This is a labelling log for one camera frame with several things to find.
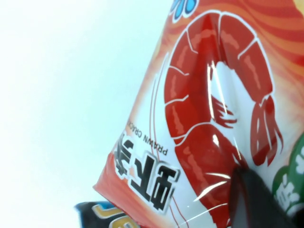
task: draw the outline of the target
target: black object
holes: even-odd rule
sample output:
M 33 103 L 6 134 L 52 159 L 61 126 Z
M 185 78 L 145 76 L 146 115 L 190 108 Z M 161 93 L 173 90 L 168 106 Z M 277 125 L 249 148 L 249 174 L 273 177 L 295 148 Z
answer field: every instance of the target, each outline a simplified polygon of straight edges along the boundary
M 75 207 L 79 211 L 82 228 L 140 228 L 110 202 L 83 202 Z
M 232 228 L 304 228 L 304 210 L 290 219 L 263 180 L 248 169 L 233 172 L 229 212 Z

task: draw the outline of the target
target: blue flower logo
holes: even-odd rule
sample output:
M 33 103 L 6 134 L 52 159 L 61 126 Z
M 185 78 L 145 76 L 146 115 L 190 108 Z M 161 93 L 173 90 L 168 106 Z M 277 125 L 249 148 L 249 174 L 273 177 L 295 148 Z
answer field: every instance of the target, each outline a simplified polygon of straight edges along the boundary
M 176 23 L 181 16 L 189 17 L 198 4 L 199 0 L 174 0 L 170 9 L 170 15 L 173 14 L 173 23 Z

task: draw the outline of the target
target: plastic packaging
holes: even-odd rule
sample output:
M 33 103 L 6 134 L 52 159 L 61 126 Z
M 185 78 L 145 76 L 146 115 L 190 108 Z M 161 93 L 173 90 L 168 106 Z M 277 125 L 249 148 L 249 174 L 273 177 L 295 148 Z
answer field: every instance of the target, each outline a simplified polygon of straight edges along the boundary
M 301 0 L 175 0 L 95 190 L 149 228 L 226 228 L 241 166 L 303 208 L 303 15 Z
M 140 228 L 122 210 L 110 202 L 78 203 L 82 228 Z

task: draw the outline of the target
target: red shrimp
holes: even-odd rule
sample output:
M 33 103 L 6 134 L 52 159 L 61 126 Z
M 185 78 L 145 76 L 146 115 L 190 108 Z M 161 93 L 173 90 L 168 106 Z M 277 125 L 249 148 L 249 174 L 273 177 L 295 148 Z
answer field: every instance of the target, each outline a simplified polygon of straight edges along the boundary
M 269 165 L 277 152 L 278 141 L 283 145 L 275 120 L 271 70 L 254 30 L 230 13 L 214 10 L 198 16 L 177 41 L 166 77 L 164 98 L 176 156 L 207 209 L 228 202 L 230 185 L 228 179 L 210 173 L 229 177 L 236 166 L 247 166 L 240 151 L 211 123 L 233 128 L 238 121 L 224 119 L 224 111 L 233 116 L 229 107 L 213 96 L 210 99 L 208 71 L 212 71 L 210 66 L 218 62 L 235 70 L 255 103 L 248 146 L 254 164 L 259 166 L 267 161 Z M 212 190 L 204 195 L 207 188 Z M 210 214 L 218 228 L 227 226 L 227 206 L 212 209 Z

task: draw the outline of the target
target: yellow lettering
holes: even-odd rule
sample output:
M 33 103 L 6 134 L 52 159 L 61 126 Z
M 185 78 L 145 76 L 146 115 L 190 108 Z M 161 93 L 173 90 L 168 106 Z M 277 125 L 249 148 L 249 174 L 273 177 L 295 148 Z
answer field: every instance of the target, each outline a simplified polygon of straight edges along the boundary
M 123 216 L 112 221 L 109 228 L 139 228 L 139 226 L 129 216 Z
M 92 210 L 101 219 L 107 219 L 114 215 L 123 213 L 123 211 L 118 208 L 103 209 L 100 205 L 94 205 L 92 207 Z

